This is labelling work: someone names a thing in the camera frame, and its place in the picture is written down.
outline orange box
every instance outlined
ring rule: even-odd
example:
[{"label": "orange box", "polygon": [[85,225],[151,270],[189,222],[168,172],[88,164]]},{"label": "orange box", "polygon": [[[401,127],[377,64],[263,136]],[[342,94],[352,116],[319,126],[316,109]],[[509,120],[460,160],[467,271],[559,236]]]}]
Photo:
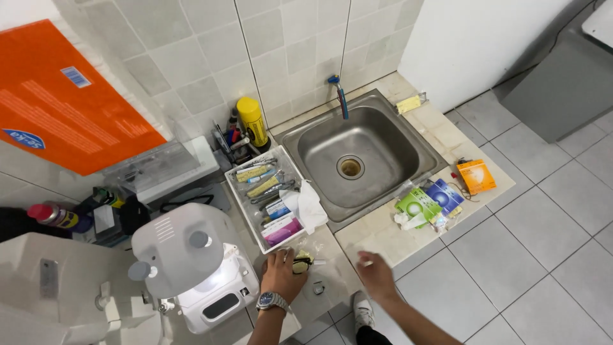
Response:
[{"label": "orange box", "polygon": [[496,181],[483,160],[469,161],[457,167],[472,195],[496,188]]},{"label": "orange box", "polygon": [[49,20],[0,31],[0,140],[80,175],[166,142]]}]

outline black pants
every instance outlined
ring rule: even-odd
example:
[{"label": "black pants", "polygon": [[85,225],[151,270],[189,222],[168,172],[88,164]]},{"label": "black pants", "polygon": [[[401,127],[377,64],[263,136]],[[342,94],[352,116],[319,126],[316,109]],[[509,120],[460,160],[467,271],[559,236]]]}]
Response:
[{"label": "black pants", "polygon": [[392,345],[387,338],[369,326],[362,326],[357,330],[357,345]]}]

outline sink drain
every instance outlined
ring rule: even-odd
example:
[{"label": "sink drain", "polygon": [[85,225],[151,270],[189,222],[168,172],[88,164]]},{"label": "sink drain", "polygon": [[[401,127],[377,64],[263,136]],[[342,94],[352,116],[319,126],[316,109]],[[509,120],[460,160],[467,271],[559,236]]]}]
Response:
[{"label": "sink drain", "polygon": [[337,162],[337,171],[347,180],[359,179],[364,175],[364,162],[354,155],[343,156]]}]

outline stainless steel sink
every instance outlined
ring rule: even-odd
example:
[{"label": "stainless steel sink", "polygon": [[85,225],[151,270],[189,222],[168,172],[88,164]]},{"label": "stainless steel sink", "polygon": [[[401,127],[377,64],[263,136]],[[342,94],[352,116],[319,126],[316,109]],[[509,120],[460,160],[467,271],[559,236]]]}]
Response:
[{"label": "stainless steel sink", "polygon": [[275,136],[312,181],[333,232],[390,201],[407,180],[447,166],[378,90],[347,106],[349,120],[338,107]]}]

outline wristwatch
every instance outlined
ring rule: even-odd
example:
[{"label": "wristwatch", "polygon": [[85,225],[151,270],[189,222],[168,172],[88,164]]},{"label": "wristwatch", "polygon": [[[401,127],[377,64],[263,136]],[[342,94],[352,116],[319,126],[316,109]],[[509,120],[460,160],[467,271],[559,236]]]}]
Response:
[{"label": "wristwatch", "polygon": [[281,307],[283,310],[285,310],[285,314],[287,315],[287,308],[289,305],[287,302],[285,302],[283,297],[276,292],[264,292],[257,299],[256,310],[268,310],[274,306]]}]

